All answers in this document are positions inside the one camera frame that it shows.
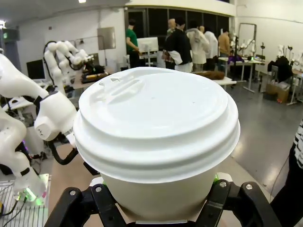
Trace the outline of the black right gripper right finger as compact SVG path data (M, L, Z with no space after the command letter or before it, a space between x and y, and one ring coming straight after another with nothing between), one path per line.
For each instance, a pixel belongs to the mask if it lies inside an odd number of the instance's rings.
M201 226L216 227L223 211L232 211L243 227L275 227L276 215L259 185L237 186L225 179L214 181L201 210Z

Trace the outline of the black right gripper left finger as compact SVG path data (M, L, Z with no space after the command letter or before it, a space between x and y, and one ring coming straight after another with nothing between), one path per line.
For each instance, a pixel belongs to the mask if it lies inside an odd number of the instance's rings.
M108 187L96 184L81 191L66 188L46 221L46 227L82 227L91 215L98 215L104 227L125 227L127 223Z

